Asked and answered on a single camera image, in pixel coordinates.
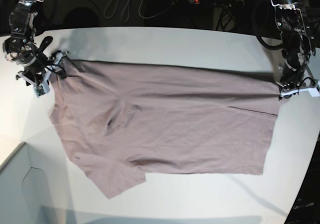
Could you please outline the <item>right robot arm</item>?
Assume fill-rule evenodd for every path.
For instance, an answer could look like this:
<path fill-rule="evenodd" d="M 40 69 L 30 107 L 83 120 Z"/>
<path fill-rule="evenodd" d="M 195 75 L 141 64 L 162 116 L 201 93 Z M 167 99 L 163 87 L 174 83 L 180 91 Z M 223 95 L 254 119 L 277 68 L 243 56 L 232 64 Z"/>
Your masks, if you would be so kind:
<path fill-rule="evenodd" d="M 34 20 L 38 15 L 34 5 L 42 2 L 44 0 L 17 0 L 15 9 L 9 16 L 11 35 L 2 45 L 6 60 L 23 67 L 15 78 L 24 79 L 26 85 L 32 85 L 36 90 L 49 83 L 51 74 L 62 79 L 67 77 L 66 70 L 60 65 L 67 53 L 57 51 L 47 57 L 44 50 L 52 43 L 53 38 L 44 38 L 39 47 L 34 41 L 37 32 Z"/>

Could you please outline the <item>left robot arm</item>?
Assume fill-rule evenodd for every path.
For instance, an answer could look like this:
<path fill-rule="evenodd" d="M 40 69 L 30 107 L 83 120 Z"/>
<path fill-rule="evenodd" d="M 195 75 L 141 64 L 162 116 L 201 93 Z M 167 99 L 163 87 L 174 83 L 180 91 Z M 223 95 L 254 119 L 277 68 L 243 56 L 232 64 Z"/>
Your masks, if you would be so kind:
<path fill-rule="evenodd" d="M 280 91 L 279 100 L 301 92 L 319 97 L 320 82 L 309 69 L 309 60 L 316 55 L 316 45 L 304 0 L 270 0 L 270 3 L 282 43 L 277 46 L 267 44 L 258 33 L 255 20 L 252 26 L 260 44 L 271 51 L 281 50 L 285 59 L 284 64 L 279 66 L 281 76 L 276 82 Z"/>

